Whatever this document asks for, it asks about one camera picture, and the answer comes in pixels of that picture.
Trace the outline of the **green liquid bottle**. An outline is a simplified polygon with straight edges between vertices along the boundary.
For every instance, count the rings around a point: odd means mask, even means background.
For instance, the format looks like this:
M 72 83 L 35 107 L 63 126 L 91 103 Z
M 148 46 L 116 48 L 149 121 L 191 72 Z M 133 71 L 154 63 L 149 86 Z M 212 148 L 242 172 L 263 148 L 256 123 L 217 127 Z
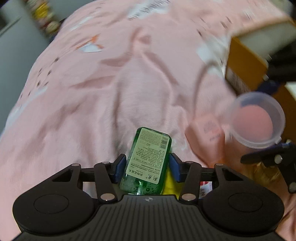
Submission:
M 133 195 L 160 195 L 170 152 L 169 135 L 146 127 L 138 128 L 119 188 Z

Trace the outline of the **clear plastic cup pink content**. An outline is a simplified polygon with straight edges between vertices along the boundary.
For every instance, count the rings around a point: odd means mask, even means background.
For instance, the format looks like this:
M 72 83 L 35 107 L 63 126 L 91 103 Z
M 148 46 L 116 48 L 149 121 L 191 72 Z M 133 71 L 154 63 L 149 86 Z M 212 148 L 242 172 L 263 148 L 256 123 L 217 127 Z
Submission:
M 238 96 L 227 113 L 232 140 L 250 149 L 264 149 L 281 141 L 285 113 L 272 96 L 258 91 Z

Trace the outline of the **yellow lemon toy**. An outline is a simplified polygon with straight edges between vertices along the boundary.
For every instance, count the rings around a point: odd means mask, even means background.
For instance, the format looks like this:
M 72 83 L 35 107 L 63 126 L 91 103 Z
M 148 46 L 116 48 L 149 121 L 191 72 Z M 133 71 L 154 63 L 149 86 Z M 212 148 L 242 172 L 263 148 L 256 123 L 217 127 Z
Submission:
M 175 195 L 177 198 L 180 196 L 182 190 L 182 183 L 178 183 L 171 172 L 170 169 L 166 171 L 166 177 L 164 182 L 164 187 L 162 190 L 163 195 Z

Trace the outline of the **pink lotion bottle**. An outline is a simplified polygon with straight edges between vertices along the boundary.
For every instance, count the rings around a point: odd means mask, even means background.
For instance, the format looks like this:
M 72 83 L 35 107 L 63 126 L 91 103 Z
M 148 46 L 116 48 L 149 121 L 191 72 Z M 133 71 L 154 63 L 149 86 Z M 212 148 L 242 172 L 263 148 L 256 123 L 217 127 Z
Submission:
M 194 119 L 185 130 L 193 153 L 208 167 L 222 163 L 225 158 L 225 133 L 212 114 Z

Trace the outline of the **pink bed duvet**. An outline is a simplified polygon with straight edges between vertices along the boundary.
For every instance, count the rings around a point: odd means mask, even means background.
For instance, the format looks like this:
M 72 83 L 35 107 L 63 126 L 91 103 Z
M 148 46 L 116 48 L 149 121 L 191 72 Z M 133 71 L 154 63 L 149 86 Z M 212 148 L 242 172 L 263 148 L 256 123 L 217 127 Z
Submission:
M 63 23 L 33 64 L 1 134 L 1 240 L 20 230 L 18 196 L 74 162 L 128 153 L 145 126 L 198 161 L 185 137 L 197 117 L 224 121 L 230 38 L 288 15 L 269 1 L 93 1 Z

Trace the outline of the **orange cardboard box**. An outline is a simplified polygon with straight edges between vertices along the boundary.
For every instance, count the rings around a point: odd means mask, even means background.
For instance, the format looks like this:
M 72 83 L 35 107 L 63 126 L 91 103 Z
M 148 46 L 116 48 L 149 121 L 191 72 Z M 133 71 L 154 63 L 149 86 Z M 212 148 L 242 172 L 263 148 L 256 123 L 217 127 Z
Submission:
M 231 38 L 225 79 L 240 95 L 255 91 L 270 68 L 272 56 L 295 40 L 295 23 L 277 20 L 244 30 Z

